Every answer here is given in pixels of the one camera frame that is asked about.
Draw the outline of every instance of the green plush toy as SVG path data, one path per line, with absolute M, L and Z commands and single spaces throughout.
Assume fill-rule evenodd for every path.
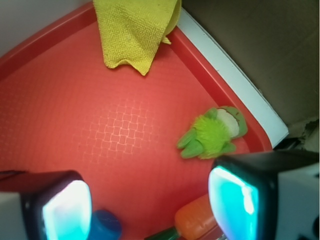
M 242 137 L 248 127 L 242 113 L 232 106 L 211 108 L 195 120 L 191 129 L 177 143 L 181 157 L 216 158 L 236 150 L 232 139 Z

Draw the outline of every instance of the cyan light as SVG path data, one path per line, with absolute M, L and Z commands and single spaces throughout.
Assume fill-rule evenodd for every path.
M 88 185 L 75 180 L 42 208 L 48 240 L 86 240 L 90 231 L 92 202 Z
M 230 240 L 255 240 L 258 227 L 258 189 L 217 166 L 209 175 L 212 212 Z

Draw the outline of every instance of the yellow microfiber towel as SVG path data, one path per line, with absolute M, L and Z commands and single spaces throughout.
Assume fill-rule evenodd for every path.
M 181 0 L 93 0 L 104 63 L 130 64 L 145 76 L 161 42 L 176 26 Z

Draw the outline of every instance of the orange object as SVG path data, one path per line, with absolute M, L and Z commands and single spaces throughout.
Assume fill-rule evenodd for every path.
M 217 225 L 208 194 L 180 208 L 174 217 L 175 228 L 187 240 L 195 240 Z

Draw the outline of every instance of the red tray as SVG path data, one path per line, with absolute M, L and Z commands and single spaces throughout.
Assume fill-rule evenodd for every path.
M 73 169 L 93 208 L 113 212 L 122 239 L 174 224 L 175 212 L 204 195 L 212 160 L 183 160 L 178 139 L 211 107 L 235 106 L 248 133 L 237 153 L 272 149 L 256 119 L 176 28 L 146 77 L 103 63 L 91 3 L 0 58 L 0 169 Z

